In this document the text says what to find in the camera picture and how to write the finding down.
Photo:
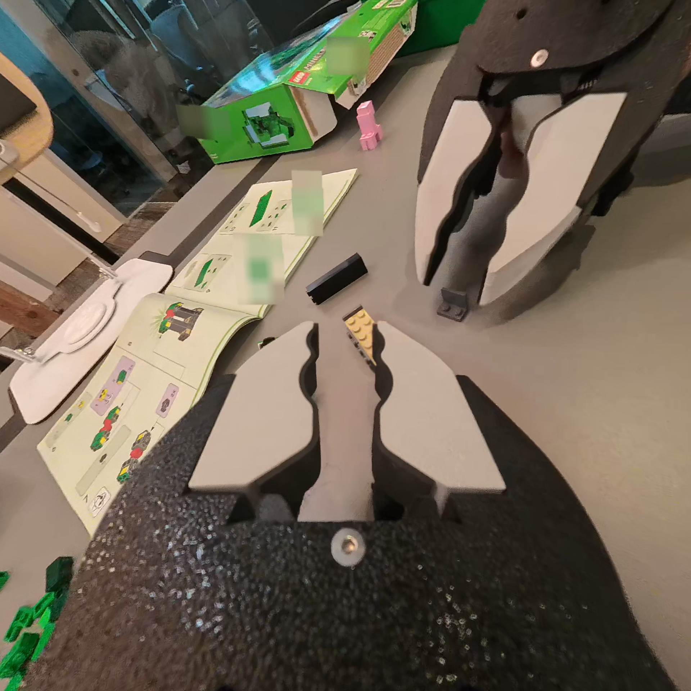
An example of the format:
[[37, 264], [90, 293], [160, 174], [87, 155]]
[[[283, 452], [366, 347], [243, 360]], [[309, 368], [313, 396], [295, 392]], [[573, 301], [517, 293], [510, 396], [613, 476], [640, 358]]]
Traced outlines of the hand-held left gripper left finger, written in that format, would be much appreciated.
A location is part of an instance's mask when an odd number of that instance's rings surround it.
[[321, 472], [315, 402], [319, 327], [305, 321], [237, 369], [188, 487], [298, 511]]

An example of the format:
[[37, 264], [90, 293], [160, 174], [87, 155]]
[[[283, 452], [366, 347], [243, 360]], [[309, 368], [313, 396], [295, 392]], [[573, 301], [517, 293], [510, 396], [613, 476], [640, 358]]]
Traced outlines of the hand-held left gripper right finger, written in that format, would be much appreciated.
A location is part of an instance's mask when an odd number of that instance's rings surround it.
[[373, 502], [378, 518], [442, 518], [451, 498], [500, 495], [506, 482], [453, 370], [392, 324], [373, 330]]

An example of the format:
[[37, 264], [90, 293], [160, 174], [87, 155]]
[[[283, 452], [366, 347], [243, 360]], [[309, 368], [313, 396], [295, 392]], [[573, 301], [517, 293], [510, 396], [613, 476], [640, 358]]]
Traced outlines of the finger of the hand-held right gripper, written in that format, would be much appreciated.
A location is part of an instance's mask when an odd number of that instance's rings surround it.
[[424, 123], [415, 208], [415, 266], [431, 284], [450, 237], [467, 223], [475, 201], [491, 190], [502, 155], [500, 134], [511, 107], [432, 98]]
[[579, 219], [578, 200], [625, 99], [625, 92], [588, 94], [533, 129], [527, 186], [488, 264], [480, 306], [521, 282]]

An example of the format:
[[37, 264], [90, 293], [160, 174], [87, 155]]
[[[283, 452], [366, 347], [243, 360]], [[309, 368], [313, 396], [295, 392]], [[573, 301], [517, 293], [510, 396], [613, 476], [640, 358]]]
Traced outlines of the dark grey bracket brick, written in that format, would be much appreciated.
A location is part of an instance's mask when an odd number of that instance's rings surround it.
[[462, 323], [469, 313], [470, 303], [465, 291], [450, 288], [440, 290], [440, 302], [437, 306], [437, 316]]

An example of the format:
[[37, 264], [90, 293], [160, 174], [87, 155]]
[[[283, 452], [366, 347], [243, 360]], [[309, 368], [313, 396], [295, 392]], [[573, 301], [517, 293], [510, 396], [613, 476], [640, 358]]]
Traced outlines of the tan and black brick assembly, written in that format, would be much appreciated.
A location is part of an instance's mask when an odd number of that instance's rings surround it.
[[343, 317], [343, 323], [348, 330], [350, 341], [352, 341], [352, 344], [367, 363], [367, 366], [374, 370], [376, 367], [373, 357], [374, 320], [363, 306], [357, 306]]

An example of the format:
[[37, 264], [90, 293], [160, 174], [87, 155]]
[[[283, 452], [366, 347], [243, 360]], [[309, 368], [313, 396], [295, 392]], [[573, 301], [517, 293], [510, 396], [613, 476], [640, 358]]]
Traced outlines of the grey desk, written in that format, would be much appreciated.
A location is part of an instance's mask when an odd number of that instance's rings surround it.
[[[640, 158], [636, 186], [595, 221], [581, 267], [506, 324], [475, 313], [438, 317], [439, 288], [421, 286], [412, 254], [417, 166], [434, 88], [453, 47], [398, 59], [366, 94], [384, 142], [363, 152], [357, 127], [312, 151], [211, 170], [135, 246], [171, 253], [221, 218], [243, 181], [286, 180], [293, 168], [358, 168], [324, 237], [283, 303], [237, 335], [216, 373], [234, 371], [266, 335], [319, 323], [323, 466], [300, 518], [365, 517], [372, 373], [342, 316], [362, 305], [465, 374], [545, 452], [600, 531], [632, 609], [669, 675], [690, 689], [690, 179], [688, 152]], [[351, 255], [367, 275], [316, 305], [306, 287]]]

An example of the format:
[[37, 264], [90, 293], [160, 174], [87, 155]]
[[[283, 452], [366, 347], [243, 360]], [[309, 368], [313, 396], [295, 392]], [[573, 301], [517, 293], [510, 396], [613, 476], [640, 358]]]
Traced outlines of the person's right hand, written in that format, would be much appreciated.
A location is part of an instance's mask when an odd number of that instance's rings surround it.
[[507, 180], [520, 178], [524, 172], [524, 154], [516, 144], [510, 128], [502, 130], [500, 148], [502, 155], [497, 165], [498, 175]]

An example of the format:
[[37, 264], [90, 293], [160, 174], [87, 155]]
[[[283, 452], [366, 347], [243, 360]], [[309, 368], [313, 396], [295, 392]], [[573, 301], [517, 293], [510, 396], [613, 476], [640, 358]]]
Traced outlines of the green stacked plastic bins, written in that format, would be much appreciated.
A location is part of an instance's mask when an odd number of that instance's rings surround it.
[[485, 1], [419, 1], [410, 52], [454, 45], [465, 27], [478, 18]]

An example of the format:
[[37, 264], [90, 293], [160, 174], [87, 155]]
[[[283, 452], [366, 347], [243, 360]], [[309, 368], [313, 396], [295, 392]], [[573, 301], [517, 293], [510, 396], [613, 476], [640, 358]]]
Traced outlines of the open instruction booklet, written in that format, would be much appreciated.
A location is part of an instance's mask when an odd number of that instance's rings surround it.
[[101, 366], [37, 445], [90, 536], [154, 445], [202, 397], [217, 359], [283, 298], [316, 242], [296, 230], [292, 183], [250, 187], [164, 292], [135, 307]]

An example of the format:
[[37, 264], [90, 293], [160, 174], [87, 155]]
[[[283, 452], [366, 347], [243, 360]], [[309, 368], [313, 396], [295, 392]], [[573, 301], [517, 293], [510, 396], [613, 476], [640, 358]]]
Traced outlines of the long black brick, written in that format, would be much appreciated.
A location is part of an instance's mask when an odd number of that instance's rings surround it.
[[365, 277], [367, 273], [362, 257], [355, 253], [310, 283], [306, 287], [306, 294], [313, 303], [321, 305]]

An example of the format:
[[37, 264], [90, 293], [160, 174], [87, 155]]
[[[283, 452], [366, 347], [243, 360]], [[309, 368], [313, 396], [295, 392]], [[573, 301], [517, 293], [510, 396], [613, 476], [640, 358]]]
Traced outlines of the green toy brick box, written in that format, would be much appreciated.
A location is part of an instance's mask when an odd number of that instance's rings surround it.
[[[346, 5], [327, 21], [258, 57], [199, 107], [189, 134], [216, 163], [311, 149], [385, 71], [416, 28], [417, 1]], [[363, 39], [362, 75], [328, 72], [328, 41]]]

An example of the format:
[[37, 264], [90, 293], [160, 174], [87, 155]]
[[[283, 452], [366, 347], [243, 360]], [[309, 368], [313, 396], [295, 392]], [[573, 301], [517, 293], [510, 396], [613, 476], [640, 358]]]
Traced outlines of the beige low cabinet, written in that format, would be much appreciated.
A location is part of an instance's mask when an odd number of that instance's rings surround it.
[[[126, 221], [51, 150], [27, 165], [19, 179], [99, 242]], [[85, 257], [56, 225], [1, 188], [3, 283], [42, 302]]]

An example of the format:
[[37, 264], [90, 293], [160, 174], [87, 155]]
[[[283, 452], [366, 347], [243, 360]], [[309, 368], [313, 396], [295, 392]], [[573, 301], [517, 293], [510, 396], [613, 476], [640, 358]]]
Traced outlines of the pile of green bricks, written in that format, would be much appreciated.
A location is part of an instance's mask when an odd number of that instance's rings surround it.
[[59, 556], [45, 571], [45, 591], [33, 605], [22, 605], [4, 632], [9, 650], [1, 657], [5, 690], [21, 690], [33, 663], [48, 646], [62, 614], [74, 576], [74, 557]]

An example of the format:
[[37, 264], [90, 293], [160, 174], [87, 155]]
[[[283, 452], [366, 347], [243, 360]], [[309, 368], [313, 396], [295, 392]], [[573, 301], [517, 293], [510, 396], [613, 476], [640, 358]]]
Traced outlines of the round wooden edge table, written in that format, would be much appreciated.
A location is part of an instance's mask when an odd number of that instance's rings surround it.
[[43, 155], [53, 135], [53, 118], [43, 95], [1, 55], [1, 184]]

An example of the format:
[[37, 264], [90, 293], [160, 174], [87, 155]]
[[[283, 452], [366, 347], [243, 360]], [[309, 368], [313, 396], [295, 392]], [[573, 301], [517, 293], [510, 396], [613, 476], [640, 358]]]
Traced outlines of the white rounded base plate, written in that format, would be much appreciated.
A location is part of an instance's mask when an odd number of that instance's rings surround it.
[[170, 265], [134, 258], [105, 269], [104, 282], [22, 362], [10, 382], [14, 402], [27, 424], [53, 413], [115, 343], [140, 301], [171, 279]]

